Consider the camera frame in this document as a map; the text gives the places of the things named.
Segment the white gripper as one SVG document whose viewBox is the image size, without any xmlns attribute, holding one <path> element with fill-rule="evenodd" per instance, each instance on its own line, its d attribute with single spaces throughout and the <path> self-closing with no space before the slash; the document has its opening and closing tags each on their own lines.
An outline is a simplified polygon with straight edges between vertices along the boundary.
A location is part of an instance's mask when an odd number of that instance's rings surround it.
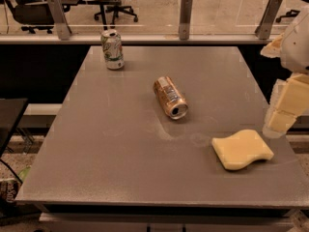
<svg viewBox="0 0 309 232">
<path fill-rule="evenodd" d="M 309 6 L 302 7 L 285 33 L 264 46 L 260 54 L 280 57 L 281 65 L 293 72 L 287 80 L 276 80 L 263 126 L 264 136 L 279 138 L 309 108 Z"/>
</svg>

